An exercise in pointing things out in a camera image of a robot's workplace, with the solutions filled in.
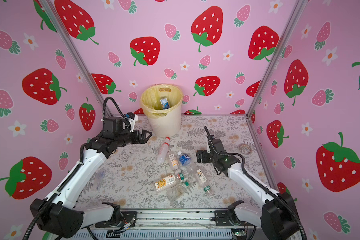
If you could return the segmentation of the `green cap bottle white label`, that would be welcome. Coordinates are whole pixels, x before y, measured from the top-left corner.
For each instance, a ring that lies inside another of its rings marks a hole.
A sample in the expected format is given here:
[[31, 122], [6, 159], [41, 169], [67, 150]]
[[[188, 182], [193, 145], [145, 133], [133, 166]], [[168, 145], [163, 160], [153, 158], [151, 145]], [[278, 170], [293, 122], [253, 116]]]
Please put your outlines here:
[[206, 195], [212, 195], [214, 192], [210, 185], [209, 179], [206, 176], [206, 171], [203, 168], [195, 168], [194, 172], [194, 176], [199, 186], [203, 189], [204, 193]]

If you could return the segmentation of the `white bottle red cap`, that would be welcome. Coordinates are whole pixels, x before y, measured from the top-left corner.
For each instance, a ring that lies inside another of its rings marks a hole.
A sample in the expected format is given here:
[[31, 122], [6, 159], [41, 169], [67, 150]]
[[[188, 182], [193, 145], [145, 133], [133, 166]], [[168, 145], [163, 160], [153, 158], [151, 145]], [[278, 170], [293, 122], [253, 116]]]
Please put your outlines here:
[[166, 156], [168, 154], [169, 143], [170, 143], [170, 138], [166, 137], [164, 143], [160, 146], [158, 154], [157, 154], [157, 163], [158, 164], [164, 163]]

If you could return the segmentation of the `clear bottle orange white label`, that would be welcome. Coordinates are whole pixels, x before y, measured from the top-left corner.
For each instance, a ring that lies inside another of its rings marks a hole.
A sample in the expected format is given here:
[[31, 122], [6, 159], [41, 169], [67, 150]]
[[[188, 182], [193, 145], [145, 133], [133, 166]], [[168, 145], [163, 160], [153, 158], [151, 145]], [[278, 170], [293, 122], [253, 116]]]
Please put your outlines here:
[[179, 162], [178, 162], [178, 158], [177, 158], [176, 154], [169, 153], [168, 161], [169, 161], [171, 170], [175, 171], [179, 168]]

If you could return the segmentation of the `blue cap bottle blue label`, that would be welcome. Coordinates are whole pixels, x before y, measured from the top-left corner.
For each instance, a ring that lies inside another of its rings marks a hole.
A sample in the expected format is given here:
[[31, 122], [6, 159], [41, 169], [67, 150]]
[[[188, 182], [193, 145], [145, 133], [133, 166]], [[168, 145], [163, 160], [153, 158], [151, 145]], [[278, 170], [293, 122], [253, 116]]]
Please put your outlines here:
[[168, 102], [168, 99], [166, 97], [163, 97], [160, 99], [160, 104], [163, 110], [167, 110], [170, 108], [170, 104]]

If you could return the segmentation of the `sunflower label bottle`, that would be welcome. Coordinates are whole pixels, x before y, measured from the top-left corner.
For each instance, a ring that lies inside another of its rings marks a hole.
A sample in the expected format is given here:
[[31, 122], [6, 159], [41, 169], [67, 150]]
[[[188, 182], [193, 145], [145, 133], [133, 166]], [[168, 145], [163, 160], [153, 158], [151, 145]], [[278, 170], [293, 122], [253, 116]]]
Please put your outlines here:
[[175, 174], [171, 174], [154, 182], [154, 187], [157, 192], [161, 192], [164, 190], [171, 189], [179, 183], [182, 182], [176, 179]]

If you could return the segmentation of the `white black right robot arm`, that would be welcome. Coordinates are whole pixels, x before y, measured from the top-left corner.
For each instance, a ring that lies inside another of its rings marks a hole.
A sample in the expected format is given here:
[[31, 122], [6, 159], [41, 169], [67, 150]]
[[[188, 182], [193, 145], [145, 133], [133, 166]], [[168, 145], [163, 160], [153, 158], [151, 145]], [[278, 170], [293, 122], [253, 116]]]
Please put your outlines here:
[[259, 210], [251, 210], [245, 203], [233, 207], [234, 217], [263, 230], [269, 240], [286, 240], [296, 232], [307, 238], [300, 221], [294, 199], [288, 193], [279, 193], [268, 187], [245, 168], [245, 157], [225, 151], [219, 139], [207, 140], [206, 150], [198, 150], [197, 162], [211, 163], [217, 174], [240, 185], [258, 204]]

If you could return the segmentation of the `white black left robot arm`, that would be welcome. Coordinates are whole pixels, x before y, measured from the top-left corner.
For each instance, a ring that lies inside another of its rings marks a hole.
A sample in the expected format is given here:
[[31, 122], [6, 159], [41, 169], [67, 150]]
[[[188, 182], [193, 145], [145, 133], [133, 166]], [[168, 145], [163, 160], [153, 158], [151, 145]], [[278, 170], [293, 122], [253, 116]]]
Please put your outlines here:
[[85, 211], [75, 210], [75, 205], [88, 181], [111, 154], [128, 144], [146, 144], [152, 135], [147, 130], [126, 133], [101, 131], [89, 143], [83, 144], [80, 159], [70, 173], [43, 200], [35, 199], [31, 204], [34, 218], [23, 238], [29, 239], [35, 226], [57, 235], [59, 239], [69, 239], [78, 230], [100, 222], [110, 226], [122, 222], [119, 205], [102, 203]]

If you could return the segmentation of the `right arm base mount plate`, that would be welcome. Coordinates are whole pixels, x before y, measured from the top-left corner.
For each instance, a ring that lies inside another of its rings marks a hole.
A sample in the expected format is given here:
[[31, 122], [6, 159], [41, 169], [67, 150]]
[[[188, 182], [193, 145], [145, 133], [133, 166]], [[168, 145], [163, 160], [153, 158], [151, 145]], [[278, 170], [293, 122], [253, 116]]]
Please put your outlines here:
[[235, 218], [228, 210], [216, 210], [214, 216], [211, 218], [218, 227], [253, 227], [254, 225], [248, 222], [242, 222]]

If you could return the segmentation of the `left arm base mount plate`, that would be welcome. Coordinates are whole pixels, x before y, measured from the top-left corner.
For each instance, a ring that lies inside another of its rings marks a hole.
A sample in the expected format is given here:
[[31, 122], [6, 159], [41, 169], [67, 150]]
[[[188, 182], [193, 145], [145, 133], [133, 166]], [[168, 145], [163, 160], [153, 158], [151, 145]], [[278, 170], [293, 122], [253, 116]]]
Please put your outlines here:
[[123, 211], [115, 219], [96, 223], [95, 227], [120, 229], [125, 225], [128, 225], [127, 228], [133, 228], [136, 224], [137, 215], [138, 212], [135, 211]]

